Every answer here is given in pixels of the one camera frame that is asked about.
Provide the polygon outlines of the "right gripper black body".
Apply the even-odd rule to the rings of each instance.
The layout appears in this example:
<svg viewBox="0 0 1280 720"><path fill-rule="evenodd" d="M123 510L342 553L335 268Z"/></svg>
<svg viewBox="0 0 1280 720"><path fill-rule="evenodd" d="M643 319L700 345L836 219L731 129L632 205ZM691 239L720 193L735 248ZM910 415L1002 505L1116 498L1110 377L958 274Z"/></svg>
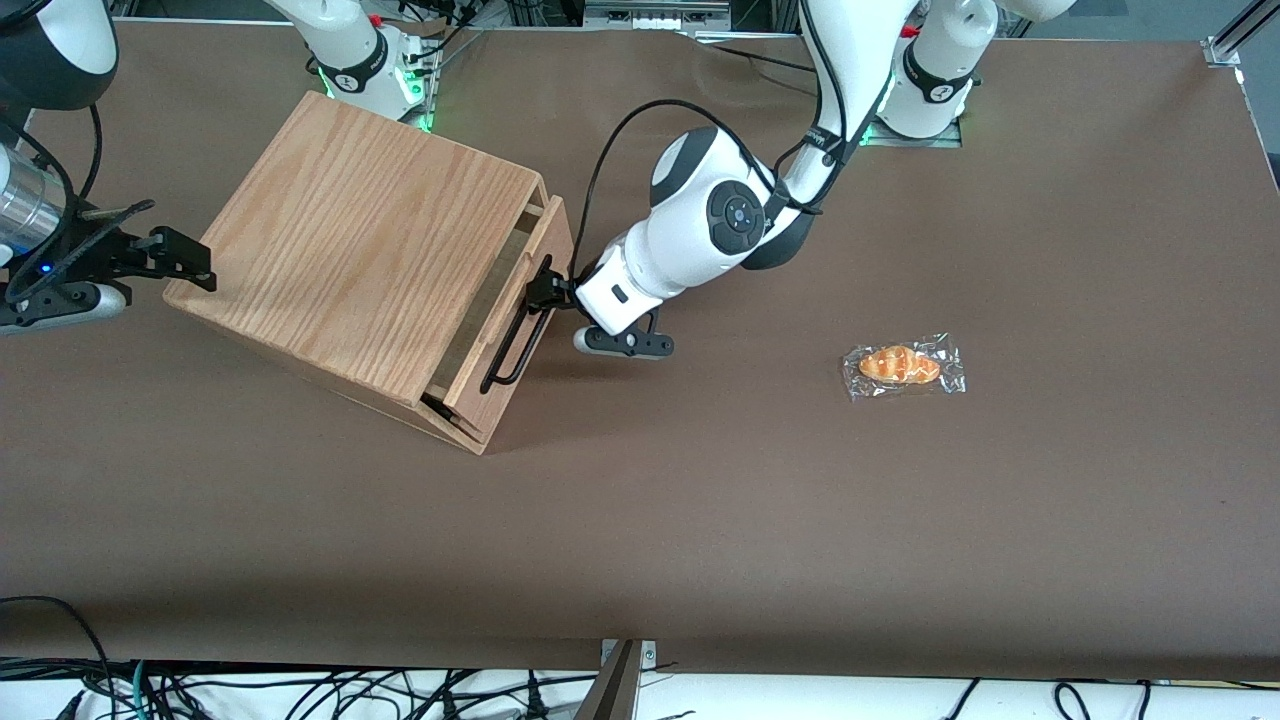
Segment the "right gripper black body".
<svg viewBox="0 0 1280 720"><path fill-rule="evenodd" d="M5 266L6 306L127 306L128 279L154 277L154 261L124 231L67 231Z"/></svg>

